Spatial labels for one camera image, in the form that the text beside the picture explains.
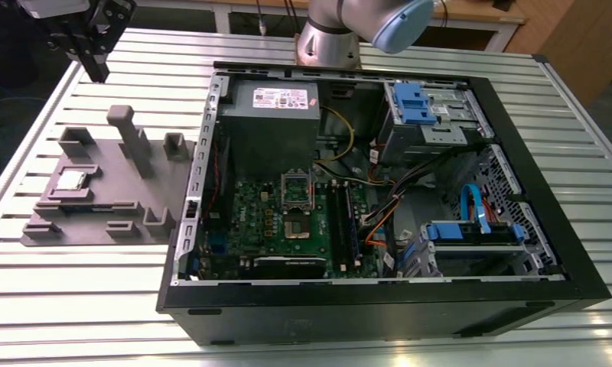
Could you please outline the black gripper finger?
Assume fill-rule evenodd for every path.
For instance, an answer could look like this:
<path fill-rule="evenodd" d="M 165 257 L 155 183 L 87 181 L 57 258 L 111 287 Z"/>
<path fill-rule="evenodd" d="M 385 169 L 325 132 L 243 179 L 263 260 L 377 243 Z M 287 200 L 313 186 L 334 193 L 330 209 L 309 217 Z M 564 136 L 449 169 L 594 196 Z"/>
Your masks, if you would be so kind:
<path fill-rule="evenodd" d="M 98 82 L 98 62 L 83 28 L 73 21 L 47 21 L 48 34 L 69 56 L 81 63 L 93 82 Z"/>
<path fill-rule="evenodd" d="M 102 15 L 107 24 L 107 31 L 103 37 L 91 38 L 94 55 L 98 62 L 98 83 L 106 81 L 109 69 L 106 66 L 106 56 L 113 51 L 115 43 L 123 34 L 123 30 L 133 18 L 137 3 L 129 0 L 105 1 Z"/>

